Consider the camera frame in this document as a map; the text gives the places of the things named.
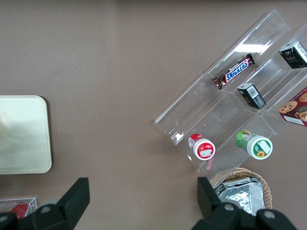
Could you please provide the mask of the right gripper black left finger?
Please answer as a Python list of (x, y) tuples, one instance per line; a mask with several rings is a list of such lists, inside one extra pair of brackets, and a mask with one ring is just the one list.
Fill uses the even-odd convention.
[(11, 212), (0, 214), (2, 230), (72, 230), (90, 202), (89, 179), (79, 178), (56, 204), (41, 206), (18, 219)]

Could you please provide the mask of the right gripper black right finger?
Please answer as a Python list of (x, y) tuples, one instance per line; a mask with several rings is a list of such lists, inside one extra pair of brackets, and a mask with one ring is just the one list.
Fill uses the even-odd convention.
[(296, 230), (282, 212), (260, 209), (253, 216), (238, 206), (222, 202), (206, 177), (197, 180), (197, 200), (203, 216), (194, 230)]

